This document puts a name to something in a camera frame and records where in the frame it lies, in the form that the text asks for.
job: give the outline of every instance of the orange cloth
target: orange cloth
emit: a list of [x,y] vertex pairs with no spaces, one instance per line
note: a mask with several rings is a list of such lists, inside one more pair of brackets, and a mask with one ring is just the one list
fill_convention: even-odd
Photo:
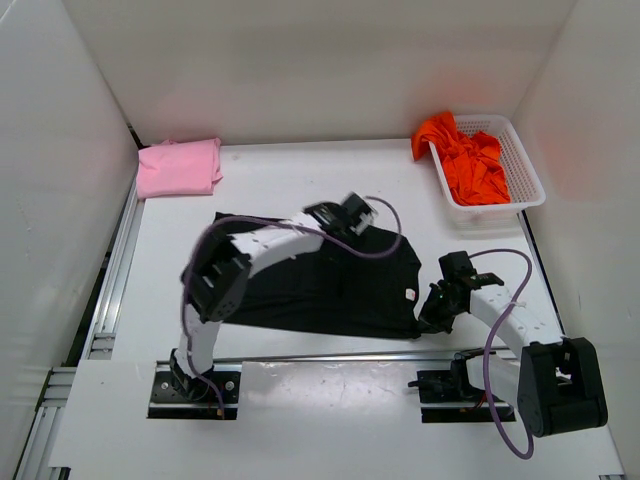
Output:
[[484,132],[469,138],[458,132],[451,112],[444,112],[424,122],[411,137],[414,160],[429,151],[429,142],[436,146],[456,203],[469,206],[511,201],[497,138]]

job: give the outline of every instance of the pink cloth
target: pink cloth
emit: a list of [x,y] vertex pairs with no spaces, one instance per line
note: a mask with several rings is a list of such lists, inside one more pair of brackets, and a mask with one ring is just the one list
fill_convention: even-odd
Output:
[[138,152],[138,198],[211,195],[222,179],[220,139],[177,143],[167,140]]

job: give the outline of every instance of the white basket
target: white basket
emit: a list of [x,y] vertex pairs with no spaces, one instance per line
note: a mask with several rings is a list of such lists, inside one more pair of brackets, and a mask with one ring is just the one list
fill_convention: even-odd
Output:
[[533,165],[511,122],[502,115],[456,115],[458,131],[473,136],[483,131],[500,141],[500,163],[507,178],[511,203],[500,205],[458,205],[451,196],[440,158],[433,142],[431,153],[447,199],[452,220],[460,227],[494,227],[511,220],[527,207],[542,204],[547,198]]

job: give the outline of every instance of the black cloth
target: black cloth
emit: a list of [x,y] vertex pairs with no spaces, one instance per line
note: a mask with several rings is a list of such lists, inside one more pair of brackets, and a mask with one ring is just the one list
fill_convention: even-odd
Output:
[[[216,220],[228,216],[218,213]],[[220,228],[244,233],[261,227],[238,222]],[[354,248],[380,252],[393,244],[396,235],[368,227]],[[417,338],[413,309],[420,266],[405,237],[391,256],[380,260],[361,259],[324,242],[318,252],[257,273],[248,282],[240,308],[225,321],[310,333]]]

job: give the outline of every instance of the white table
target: white table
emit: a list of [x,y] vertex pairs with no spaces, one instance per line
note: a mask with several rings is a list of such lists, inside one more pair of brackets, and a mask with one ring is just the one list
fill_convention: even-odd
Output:
[[[592,479],[620,474],[605,428],[536,442],[522,462],[485,424],[423,425],[418,396],[406,388],[415,362],[243,363],[238,419],[230,422],[146,419],[155,363],[179,337],[179,275],[216,211],[287,217],[350,191],[391,201],[422,261],[421,295],[440,279],[437,259],[451,251],[509,247],[529,252],[516,218],[482,238],[462,235],[446,218],[436,173],[411,160],[407,140],[239,146],[222,149],[225,178],[212,197],[146,203],[122,304],[112,359],[84,360],[51,455],[71,480],[111,478]],[[380,209],[377,225],[393,228]],[[474,260],[515,288],[525,272],[504,254]],[[522,301],[556,322],[538,271]],[[223,325],[217,358],[452,351],[478,347],[487,328],[461,316],[451,335],[378,340]],[[448,362],[442,361],[447,368]],[[506,426],[520,448],[520,423]]]
[[[530,254],[514,217],[510,228],[470,235],[449,224],[444,199],[430,161],[414,163],[408,140],[323,142],[222,148],[224,179],[211,197],[147,200],[136,251],[121,307],[113,359],[165,360],[179,338],[179,276],[200,232],[217,211],[289,217],[323,200],[341,201],[355,191],[383,197],[396,207],[403,233],[422,262],[420,301],[431,282],[442,278],[438,258],[497,247]],[[393,229],[379,208],[376,225]],[[509,254],[474,259],[479,271],[493,271],[515,289],[524,262]],[[536,314],[556,322],[544,282],[536,270],[522,295]],[[483,345],[488,329],[460,316],[451,335],[423,335],[418,340],[380,340],[287,332],[225,324],[214,350],[216,358],[259,358],[374,352],[460,350]]]

